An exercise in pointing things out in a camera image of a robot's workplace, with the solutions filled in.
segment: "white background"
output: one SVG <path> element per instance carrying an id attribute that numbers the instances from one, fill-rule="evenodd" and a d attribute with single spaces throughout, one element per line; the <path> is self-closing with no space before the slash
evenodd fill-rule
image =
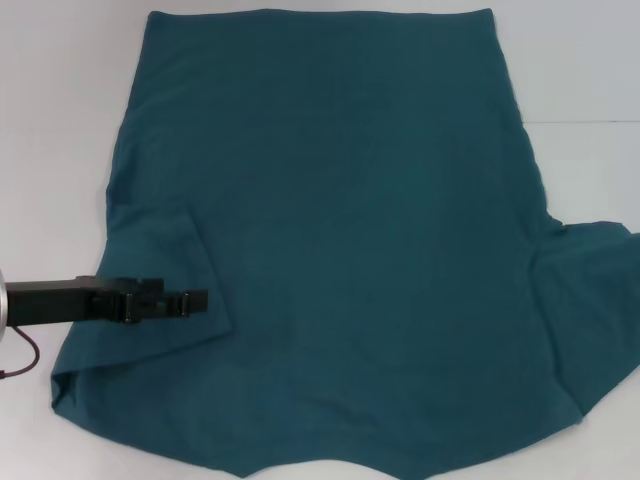
<path id="1" fill-rule="evenodd" d="M 105 237 L 104 189 L 151 10 L 255 8 L 461 12 L 491 7 L 552 213 L 640 231 L 640 3 L 635 0 L 0 0 L 0 267 L 9 281 L 91 274 Z M 31 327 L 43 351 L 0 382 L 0 477 L 235 478 L 142 453 L 53 415 L 49 373 L 68 325 Z M 7 332 L 0 368 L 31 360 Z M 260 480 L 381 480 L 341 462 L 269 469 Z M 637 480 L 640 373 L 579 426 L 443 480 Z"/>

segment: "teal shirt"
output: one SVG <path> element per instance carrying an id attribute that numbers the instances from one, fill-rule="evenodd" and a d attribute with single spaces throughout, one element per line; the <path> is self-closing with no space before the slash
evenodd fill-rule
<path id="1" fill-rule="evenodd" d="M 579 422 L 640 362 L 640 238 L 563 226 L 490 10 L 154 12 L 99 275 L 210 310 L 73 326 L 55 411 L 246 476 L 424 479 Z"/>

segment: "teal fabric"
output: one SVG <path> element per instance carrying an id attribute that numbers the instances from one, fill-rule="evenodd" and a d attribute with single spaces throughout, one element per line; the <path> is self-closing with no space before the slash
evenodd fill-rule
<path id="1" fill-rule="evenodd" d="M 490 10 L 152 13 L 107 205 L 100 275 L 210 292 L 62 348 L 55 411 L 140 449 L 424 479 L 640 362 L 640 238 L 547 213 Z"/>

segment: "black cable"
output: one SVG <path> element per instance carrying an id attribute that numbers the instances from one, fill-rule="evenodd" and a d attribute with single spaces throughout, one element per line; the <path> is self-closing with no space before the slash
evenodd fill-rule
<path id="1" fill-rule="evenodd" d="M 31 370 L 33 367 L 35 367 L 38 364 L 38 362 L 40 361 L 40 349 L 38 348 L 38 345 L 36 344 L 36 342 L 34 342 L 33 339 L 31 337 L 29 337 L 29 335 L 24 333 L 18 327 L 11 327 L 11 328 L 13 328 L 18 335 L 20 335 L 27 342 L 29 342 L 29 345 L 31 345 L 33 347 L 33 351 L 34 351 L 36 356 L 33 359 L 33 362 L 31 362 L 31 364 L 29 366 L 21 368 L 20 370 L 16 370 L 15 372 L 5 372 L 4 370 L 0 370 L 0 380 L 2 380 L 4 378 L 7 378 L 7 377 L 17 377 L 18 375 L 22 375 L 23 373 L 27 373 L 29 370 Z"/>

